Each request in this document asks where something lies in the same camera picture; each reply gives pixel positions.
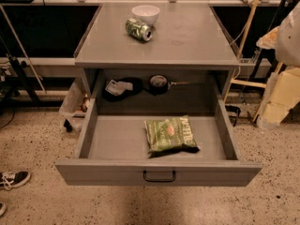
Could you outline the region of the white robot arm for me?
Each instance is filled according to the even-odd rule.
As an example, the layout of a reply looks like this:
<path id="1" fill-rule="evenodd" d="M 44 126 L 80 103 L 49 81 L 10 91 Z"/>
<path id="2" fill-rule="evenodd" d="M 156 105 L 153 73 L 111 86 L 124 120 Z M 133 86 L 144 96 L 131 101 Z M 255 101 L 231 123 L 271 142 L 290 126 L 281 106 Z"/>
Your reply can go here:
<path id="1" fill-rule="evenodd" d="M 287 66 L 300 67 L 300 2 L 279 26 L 260 37 L 256 45 L 274 49 L 276 59 Z"/>

